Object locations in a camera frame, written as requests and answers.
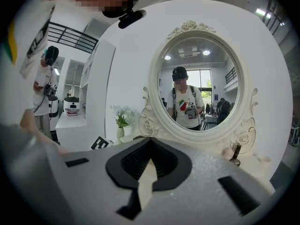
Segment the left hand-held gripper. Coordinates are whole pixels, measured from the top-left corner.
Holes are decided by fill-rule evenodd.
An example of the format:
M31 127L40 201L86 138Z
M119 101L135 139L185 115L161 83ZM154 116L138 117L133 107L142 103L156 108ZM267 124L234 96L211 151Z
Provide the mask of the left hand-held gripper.
M98 149L103 149L103 148L110 147L110 146L113 146L112 141L107 141L106 139L99 136L95 140L95 142L92 144L91 149L98 150Z

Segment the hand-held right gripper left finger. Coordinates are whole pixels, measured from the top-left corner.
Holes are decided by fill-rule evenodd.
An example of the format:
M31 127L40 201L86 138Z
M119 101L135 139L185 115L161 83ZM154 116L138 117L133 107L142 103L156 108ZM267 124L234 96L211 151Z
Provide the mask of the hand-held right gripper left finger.
M138 181L138 198L142 211L134 220L116 211L127 205L131 190L115 185L106 172L105 164L113 155L142 141L137 139L112 147L63 154L64 162L80 158L88 162L64 167L56 174L59 187L72 208L74 225L147 225L142 215L152 197L152 163L146 166Z

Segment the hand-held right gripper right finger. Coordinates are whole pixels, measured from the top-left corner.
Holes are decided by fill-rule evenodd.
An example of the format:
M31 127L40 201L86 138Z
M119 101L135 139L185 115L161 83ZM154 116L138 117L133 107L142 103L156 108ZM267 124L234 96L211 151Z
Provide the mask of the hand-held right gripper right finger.
M150 161L139 179L137 225L247 225L275 191L267 180L252 177L220 155L170 145L189 156L192 171L177 188L154 192L158 174Z

